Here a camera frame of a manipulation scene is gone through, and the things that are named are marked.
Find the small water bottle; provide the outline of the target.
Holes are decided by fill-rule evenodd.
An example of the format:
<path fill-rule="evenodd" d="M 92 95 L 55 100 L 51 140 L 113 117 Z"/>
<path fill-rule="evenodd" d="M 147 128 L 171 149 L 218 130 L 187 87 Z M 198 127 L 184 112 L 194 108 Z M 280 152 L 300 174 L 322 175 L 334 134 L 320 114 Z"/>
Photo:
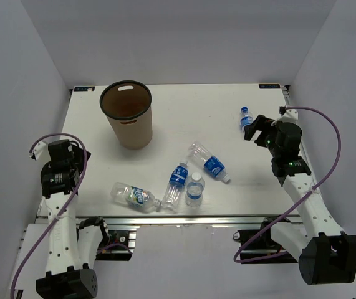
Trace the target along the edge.
<path fill-rule="evenodd" d="M 193 172 L 186 185 L 185 202 L 189 207 L 200 207 L 205 181 L 199 172 Z"/>

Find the clear bottle green label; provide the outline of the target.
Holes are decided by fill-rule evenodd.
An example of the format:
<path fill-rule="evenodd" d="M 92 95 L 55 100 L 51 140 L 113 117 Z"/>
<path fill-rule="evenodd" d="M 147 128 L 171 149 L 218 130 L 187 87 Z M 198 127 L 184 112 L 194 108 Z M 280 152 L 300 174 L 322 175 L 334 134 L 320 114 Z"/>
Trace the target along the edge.
<path fill-rule="evenodd" d="M 142 213 L 153 212 L 161 207 L 161 201 L 152 192 L 120 182 L 113 185 L 110 197 L 114 204 Z"/>

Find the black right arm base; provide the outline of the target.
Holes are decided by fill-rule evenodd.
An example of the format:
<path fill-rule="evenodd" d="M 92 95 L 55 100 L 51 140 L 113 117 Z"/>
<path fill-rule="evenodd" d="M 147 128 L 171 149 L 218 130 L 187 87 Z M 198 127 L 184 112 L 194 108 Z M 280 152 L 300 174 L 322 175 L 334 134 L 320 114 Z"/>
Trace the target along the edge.
<path fill-rule="evenodd" d="M 232 239 L 243 245 L 248 239 L 255 235 L 258 230 L 237 230 Z M 249 244 L 240 254 L 239 260 L 244 259 L 255 259 L 262 257 L 264 255 L 270 256 L 278 253 L 285 252 L 286 250 L 278 243 L 270 240 L 263 239 L 263 237 L 258 237 L 253 243 Z M 284 254 L 280 257 L 275 257 L 273 259 L 256 260 L 249 264 L 296 264 L 297 261 L 294 257 L 289 254 Z"/>

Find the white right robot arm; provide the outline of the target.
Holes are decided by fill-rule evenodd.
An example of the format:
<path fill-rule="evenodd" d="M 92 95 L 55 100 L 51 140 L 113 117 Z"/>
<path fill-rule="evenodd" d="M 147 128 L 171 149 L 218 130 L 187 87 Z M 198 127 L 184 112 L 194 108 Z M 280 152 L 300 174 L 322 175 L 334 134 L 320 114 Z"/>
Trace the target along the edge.
<path fill-rule="evenodd" d="M 306 233 L 281 215 L 264 221 L 252 240 L 260 240 L 269 249 L 279 244 L 296 260 L 308 285 L 352 283 L 356 276 L 356 236 L 346 234 L 336 223 L 314 185 L 311 170 L 300 155 L 302 130 L 296 113 L 288 110 L 277 120 L 258 115 L 244 127 L 244 138 L 250 140 L 260 132 L 255 144 L 269 150 L 272 172 L 293 201 Z"/>

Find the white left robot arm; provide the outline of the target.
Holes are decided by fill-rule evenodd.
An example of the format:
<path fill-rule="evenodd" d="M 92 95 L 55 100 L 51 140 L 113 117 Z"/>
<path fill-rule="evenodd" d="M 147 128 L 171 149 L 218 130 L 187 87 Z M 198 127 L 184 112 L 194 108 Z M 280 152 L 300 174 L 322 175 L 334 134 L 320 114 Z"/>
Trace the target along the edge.
<path fill-rule="evenodd" d="M 47 208 L 49 249 L 46 273 L 36 280 L 41 298 L 95 298 L 98 281 L 94 261 L 106 247 L 110 233 L 102 217 L 78 222 L 74 192 L 89 158 L 69 140 L 36 143 L 31 157 L 45 164 L 41 170 L 42 198 Z"/>

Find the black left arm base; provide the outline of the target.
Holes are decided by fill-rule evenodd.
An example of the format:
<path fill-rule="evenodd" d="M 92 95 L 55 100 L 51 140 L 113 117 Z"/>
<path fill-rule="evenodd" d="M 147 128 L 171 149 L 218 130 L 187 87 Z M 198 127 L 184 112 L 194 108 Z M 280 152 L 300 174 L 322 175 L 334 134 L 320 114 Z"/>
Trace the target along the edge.
<path fill-rule="evenodd" d="M 110 229 L 110 244 L 123 244 L 128 247 L 131 252 L 134 251 L 135 241 L 137 235 L 137 228 L 117 227 L 117 229 Z M 131 259 L 131 254 L 123 247 L 114 246 L 109 249 L 103 250 L 97 254 L 96 261 L 124 261 L 127 262 Z"/>

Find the small blue cap bottle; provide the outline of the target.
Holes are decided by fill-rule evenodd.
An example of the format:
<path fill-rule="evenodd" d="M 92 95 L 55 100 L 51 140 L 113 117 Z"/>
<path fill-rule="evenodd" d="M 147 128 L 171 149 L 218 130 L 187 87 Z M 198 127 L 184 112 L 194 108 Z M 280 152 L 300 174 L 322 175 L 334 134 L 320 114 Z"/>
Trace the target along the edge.
<path fill-rule="evenodd" d="M 251 112 L 248 110 L 248 107 L 241 108 L 241 119 L 240 119 L 240 127 L 241 131 L 244 133 L 244 128 L 253 123 L 253 116 Z"/>

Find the crushed bottle blue label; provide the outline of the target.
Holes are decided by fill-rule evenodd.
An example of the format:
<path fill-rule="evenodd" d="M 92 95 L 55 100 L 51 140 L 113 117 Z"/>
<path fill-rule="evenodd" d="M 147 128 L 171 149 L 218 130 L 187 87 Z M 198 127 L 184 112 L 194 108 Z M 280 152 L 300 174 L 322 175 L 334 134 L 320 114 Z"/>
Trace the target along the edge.
<path fill-rule="evenodd" d="M 188 177 L 188 160 L 183 159 L 173 170 L 161 201 L 162 207 L 176 211 Z"/>

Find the clear bottle blue label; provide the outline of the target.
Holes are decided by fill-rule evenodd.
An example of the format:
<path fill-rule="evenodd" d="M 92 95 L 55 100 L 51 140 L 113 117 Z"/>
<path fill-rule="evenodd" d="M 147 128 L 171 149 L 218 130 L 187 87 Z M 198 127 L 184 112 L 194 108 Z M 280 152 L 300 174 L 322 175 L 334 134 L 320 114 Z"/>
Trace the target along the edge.
<path fill-rule="evenodd" d="M 213 179 L 228 184 L 231 180 L 225 165 L 199 141 L 193 142 L 188 148 L 188 159 L 203 169 Z"/>

